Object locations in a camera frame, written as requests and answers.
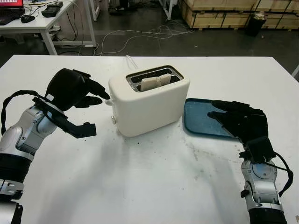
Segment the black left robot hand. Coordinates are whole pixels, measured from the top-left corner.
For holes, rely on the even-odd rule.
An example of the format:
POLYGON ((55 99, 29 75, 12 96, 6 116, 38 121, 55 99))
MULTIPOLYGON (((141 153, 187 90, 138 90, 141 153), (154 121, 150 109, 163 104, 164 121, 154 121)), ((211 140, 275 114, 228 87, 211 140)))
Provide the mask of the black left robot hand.
POLYGON ((99 105, 110 96, 98 82, 91 79, 91 75, 63 68, 50 81, 45 98, 62 111, 71 107, 88 108, 99 105))

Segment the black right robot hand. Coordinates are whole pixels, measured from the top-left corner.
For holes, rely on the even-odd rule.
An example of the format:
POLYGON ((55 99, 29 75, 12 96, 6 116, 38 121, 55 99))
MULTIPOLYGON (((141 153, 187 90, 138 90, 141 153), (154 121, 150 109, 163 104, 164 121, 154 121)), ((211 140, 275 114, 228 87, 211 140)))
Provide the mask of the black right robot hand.
POLYGON ((223 112, 208 112, 208 117, 220 123, 222 128, 237 137, 242 144, 268 137, 268 122, 261 109, 237 101, 213 100, 211 104, 223 112))

